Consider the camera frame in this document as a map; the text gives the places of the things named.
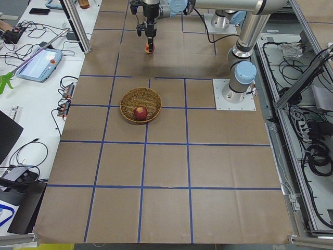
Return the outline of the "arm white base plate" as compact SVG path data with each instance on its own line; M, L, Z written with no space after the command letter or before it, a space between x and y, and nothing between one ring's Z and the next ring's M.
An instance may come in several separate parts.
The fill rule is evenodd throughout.
M236 26L233 24L230 24L227 28L224 29L219 29L219 28L214 28L211 24L210 21L212 19L214 14L204 14L204 22L207 26L208 33L209 34L237 34Z
M254 97L247 94L233 94L229 89L229 79L212 79L216 110L256 111Z

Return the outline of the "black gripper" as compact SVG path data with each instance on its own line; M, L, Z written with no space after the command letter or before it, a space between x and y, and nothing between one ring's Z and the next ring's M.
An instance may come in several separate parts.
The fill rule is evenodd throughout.
M133 0L130 1L130 10L132 15L137 14L137 10L139 7L143 8L143 15L146 18L146 21L137 24L136 30L138 36L142 35L142 32L145 32L146 37L148 37L148 52L154 51L154 43L153 38L156 36L156 19L159 15L159 1L156 0Z

